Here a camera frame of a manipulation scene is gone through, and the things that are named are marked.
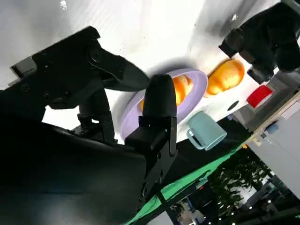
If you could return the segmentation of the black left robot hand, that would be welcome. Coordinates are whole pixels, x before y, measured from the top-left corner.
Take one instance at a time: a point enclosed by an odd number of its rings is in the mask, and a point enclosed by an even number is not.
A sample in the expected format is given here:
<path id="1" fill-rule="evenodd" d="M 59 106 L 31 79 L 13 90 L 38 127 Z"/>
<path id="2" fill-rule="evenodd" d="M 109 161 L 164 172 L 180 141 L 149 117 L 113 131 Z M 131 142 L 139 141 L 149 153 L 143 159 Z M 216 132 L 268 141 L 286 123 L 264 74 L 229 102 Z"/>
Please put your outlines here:
<path id="1" fill-rule="evenodd" d="M 300 67 L 300 14 L 284 2 L 252 16 L 231 30 L 219 49 L 239 54 L 252 67 L 293 71 Z"/>

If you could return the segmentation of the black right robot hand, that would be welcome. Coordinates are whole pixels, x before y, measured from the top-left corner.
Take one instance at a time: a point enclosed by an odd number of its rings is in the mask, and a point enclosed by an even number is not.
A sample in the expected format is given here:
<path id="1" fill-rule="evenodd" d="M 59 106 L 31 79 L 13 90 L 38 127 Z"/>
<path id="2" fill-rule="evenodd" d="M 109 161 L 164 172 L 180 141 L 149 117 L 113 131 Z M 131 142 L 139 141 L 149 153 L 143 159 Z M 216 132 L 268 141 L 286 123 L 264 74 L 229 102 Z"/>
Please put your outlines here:
<path id="1" fill-rule="evenodd" d="M 0 93 L 1 224 L 123 225 L 172 166 L 172 78 L 149 78 L 98 39 L 89 26 L 12 66 L 18 78 Z M 106 89 L 145 90 L 124 144 Z"/>

